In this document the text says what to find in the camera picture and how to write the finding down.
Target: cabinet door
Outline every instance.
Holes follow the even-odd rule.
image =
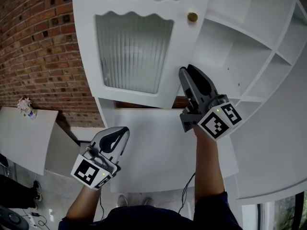
[[[94,97],[170,108],[209,0],[73,0]],[[198,15],[196,22],[188,13]]]

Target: floor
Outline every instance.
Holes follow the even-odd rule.
[[[35,179],[35,174],[20,166],[16,166],[17,180],[22,185],[32,187]],[[73,178],[68,178],[46,171],[44,176],[37,175],[36,180],[39,181],[42,188],[43,200],[38,202],[38,210],[25,209],[26,214],[30,212],[37,212],[47,219],[47,226],[51,230],[58,229],[59,222],[65,217],[68,208],[71,206],[76,196],[80,192],[83,184]],[[109,214],[111,209],[116,207],[117,199],[120,193],[111,193],[110,184],[107,183],[102,187],[101,199],[102,206],[105,210],[105,217]],[[138,193],[138,194],[123,194],[129,205],[140,205],[145,198],[151,197],[155,201],[155,206],[160,208],[167,208],[177,211],[181,207],[182,190],[173,190],[165,192],[154,193]],[[21,209],[14,209],[20,215],[25,215]],[[190,187],[187,193],[187,200],[185,206],[181,210],[181,215],[189,219],[193,219],[194,214],[194,187]],[[102,217],[102,209],[97,205],[95,221]],[[39,229],[34,227],[39,220],[44,220],[42,217],[29,219],[26,218],[30,224],[30,229]]]

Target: leg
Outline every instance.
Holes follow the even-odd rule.
[[[36,190],[0,175],[0,205],[6,208],[34,208]]]

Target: dark sleeve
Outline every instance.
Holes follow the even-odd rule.
[[[77,221],[72,221],[67,219],[66,217],[59,222],[59,230],[76,230],[76,229],[86,229],[88,225],[82,224]]]
[[[204,197],[195,206],[194,223],[206,226],[207,229],[242,230],[229,208],[228,194]]]

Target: person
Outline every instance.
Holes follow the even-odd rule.
[[[32,188],[23,186],[9,177],[0,175],[0,205],[6,208],[37,208],[35,200],[42,200],[38,181]]]
[[[223,178],[218,161],[216,142],[201,128],[194,128],[197,138],[195,171],[195,212],[193,221],[169,209],[155,208],[149,199],[143,206],[129,207],[124,196],[121,207],[110,211],[102,221],[94,222],[100,190],[84,186],[66,217],[59,223],[59,230],[103,229],[105,225],[151,224],[201,225],[205,229],[241,230],[227,202]]]

